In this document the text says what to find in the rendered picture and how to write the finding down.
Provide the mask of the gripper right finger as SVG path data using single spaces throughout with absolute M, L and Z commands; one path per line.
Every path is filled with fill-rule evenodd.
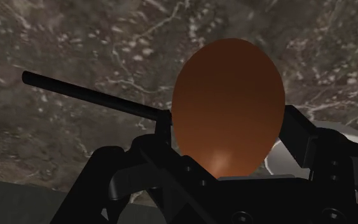
M 279 139 L 302 168 L 308 168 L 312 224 L 358 224 L 358 143 L 337 130 L 316 127 L 286 105 Z

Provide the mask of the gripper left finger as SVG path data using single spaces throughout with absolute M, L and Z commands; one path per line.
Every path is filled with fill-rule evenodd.
M 128 151 L 104 146 L 90 157 L 50 224 L 117 224 L 130 195 L 147 191 L 167 224 L 217 224 L 207 194 L 216 179 L 171 147 L 171 113 Z

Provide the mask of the brown egg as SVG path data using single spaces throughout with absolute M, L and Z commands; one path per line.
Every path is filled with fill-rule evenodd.
M 174 135 L 215 178 L 248 176 L 279 135 L 285 90 L 273 61 L 252 43 L 219 39 L 183 65 L 172 95 Z

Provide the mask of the grey bowl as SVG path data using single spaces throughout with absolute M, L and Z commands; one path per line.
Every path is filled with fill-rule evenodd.
M 312 121 L 316 127 L 334 129 L 341 132 L 347 139 L 358 143 L 358 130 L 339 122 Z M 265 158 L 265 166 L 272 175 L 290 174 L 297 178 L 308 179 L 310 170 L 301 168 L 289 153 L 280 139 L 277 139 L 270 153 Z

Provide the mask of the black thin rod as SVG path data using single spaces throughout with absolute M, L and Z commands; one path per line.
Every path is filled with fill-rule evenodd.
M 139 104 L 137 102 L 73 85 L 71 83 L 49 78 L 47 76 L 29 71 L 24 71 L 22 73 L 22 81 L 23 83 L 33 87 L 42 88 L 44 90 L 49 90 L 51 92 L 122 111 L 131 115 L 147 118 L 153 121 L 157 121 L 158 117 L 163 112 L 162 109 L 152 108 L 151 106 Z

